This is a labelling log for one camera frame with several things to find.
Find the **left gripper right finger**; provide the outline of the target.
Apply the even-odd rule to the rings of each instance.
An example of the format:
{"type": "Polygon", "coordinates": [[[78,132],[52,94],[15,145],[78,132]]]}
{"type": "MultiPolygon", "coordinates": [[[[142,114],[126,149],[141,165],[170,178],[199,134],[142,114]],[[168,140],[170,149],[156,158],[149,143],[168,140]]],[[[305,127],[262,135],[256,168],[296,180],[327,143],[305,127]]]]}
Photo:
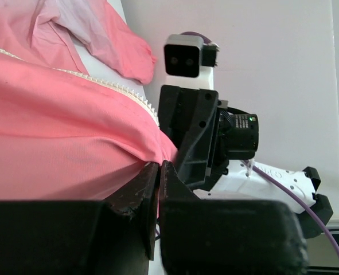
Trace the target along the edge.
{"type": "Polygon", "coordinates": [[[306,274],[296,215],[278,201],[205,200],[161,168],[161,258],[167,274],[306,274]]]}

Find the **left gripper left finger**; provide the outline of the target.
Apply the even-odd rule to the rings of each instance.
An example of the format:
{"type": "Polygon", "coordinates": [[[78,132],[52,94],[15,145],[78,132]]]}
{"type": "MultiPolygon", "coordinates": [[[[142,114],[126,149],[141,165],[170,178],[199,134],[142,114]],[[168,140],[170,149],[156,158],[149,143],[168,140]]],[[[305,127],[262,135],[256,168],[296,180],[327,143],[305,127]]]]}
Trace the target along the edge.
{"type": "Polygon", "coordinates": [[[101,201],[0,201],[0,274],[147,274],[159,165],[101,201]]]}

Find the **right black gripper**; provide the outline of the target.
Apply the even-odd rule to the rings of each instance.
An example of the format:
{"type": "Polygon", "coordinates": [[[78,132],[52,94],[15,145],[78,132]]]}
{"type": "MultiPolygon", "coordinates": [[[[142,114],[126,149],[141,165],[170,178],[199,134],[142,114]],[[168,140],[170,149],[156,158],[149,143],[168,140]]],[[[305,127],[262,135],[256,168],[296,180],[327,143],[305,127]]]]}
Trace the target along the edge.
{"type": "Polygon", "coordinates": [[[219,94],[209,89],[163,85],[158,110],[161,131],[177,148],[179,179],[191,190],[211,190],[228,160],[219,154],[219,94]]]}

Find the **pink hooded zip jacket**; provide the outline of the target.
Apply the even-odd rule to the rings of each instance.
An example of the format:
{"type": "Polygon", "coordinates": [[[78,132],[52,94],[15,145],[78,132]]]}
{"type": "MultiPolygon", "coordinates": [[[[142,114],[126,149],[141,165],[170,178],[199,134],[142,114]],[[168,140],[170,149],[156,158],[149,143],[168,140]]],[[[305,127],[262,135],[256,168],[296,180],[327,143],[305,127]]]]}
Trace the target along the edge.
{"type": "Polygon", "coordinates": [[[92,74],[75,41],[98,72],[153,79],[108,1],[0,1],[0,200],[103,199],[177,155],[146,98],[92,74]]]}

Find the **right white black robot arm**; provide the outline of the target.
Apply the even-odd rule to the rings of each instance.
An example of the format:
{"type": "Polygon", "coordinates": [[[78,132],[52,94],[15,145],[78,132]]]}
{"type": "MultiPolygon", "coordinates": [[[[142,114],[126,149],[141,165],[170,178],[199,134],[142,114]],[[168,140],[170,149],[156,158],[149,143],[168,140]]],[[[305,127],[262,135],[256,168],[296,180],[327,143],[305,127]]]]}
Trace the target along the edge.
{"type": "Polygon", "coordinates": [[[305,238],[322,234],[333,210],[328,197],[318,192],[318,171],[256,162],[255,114],[229,107],[213,90],[164,85],[158,118],[161,131],[178,150],[174,167],[179,179],[199,196],[282,201],[296,213],[305,238]]]}

